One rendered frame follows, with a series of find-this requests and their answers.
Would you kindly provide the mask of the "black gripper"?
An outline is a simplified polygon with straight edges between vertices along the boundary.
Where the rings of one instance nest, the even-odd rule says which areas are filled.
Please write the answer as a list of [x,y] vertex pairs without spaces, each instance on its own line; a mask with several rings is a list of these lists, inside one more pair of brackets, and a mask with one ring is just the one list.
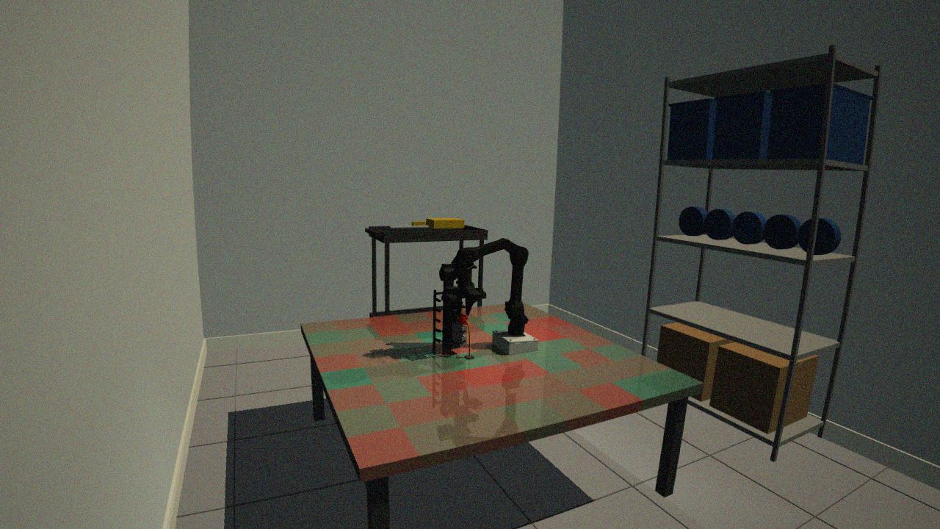
[[[476,302],[476,299],[474,299],[474,301],[468,301],[465,295],[461,295],[461,288],[463,288],[464,284],[467,284],[467,286],[471,286],[473,282],[472,280],[470,281],[457,280],[456,284],[458,284],[458,290],[456,291],[457,295],[451,294],[451,292],[445,292],[442,295],[442,301],[446,303],[453,303],[455,308],[457,309],[457,313],[459,314],[459,316],[461,316],[461,304],[463,304],[463,302],[461,302],[461,298],[465,298],[466,299],[466,316],[468,316],[468,314],[470,314],[470,311],[472,309],[474,302]],[[480,299],[486,298],[486,292],[483,291],[482,297],[479,297],[479,298]]]

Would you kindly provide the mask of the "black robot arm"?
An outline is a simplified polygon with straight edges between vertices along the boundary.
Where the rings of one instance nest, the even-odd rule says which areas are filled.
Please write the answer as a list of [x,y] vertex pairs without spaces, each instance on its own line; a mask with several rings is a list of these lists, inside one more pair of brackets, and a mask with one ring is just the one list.
[[[524,328],[526,328],[529,321],[524,314],[524,304],[521,303],[524,265],[526,265],[529,256],[529,251],[525,247],[515,245],[508,239],[502,238],[479,245],[479,247],[461,248],[451,264],[442,264],[439,271],[440,280],[451,281],[457,278],[461,281],[470,281],[472,280],[472,269],[477,268],[474,266],[474,261],[479,260],[481,256],[500,250],[506,250],[510,254],[510,261],[513,263],[510,299],[508,299],[508,302],[506,301],[506,314],[510,319],[507,334],[513,337],[523,337],[526,336],[524,335]],[[474,301],[474,299],[478,301],[479,297],[483,295],[483,288],[474,288],[474,284],[471,286],[464,284],[461,288],[461,295],[465,295],[468,301]]]

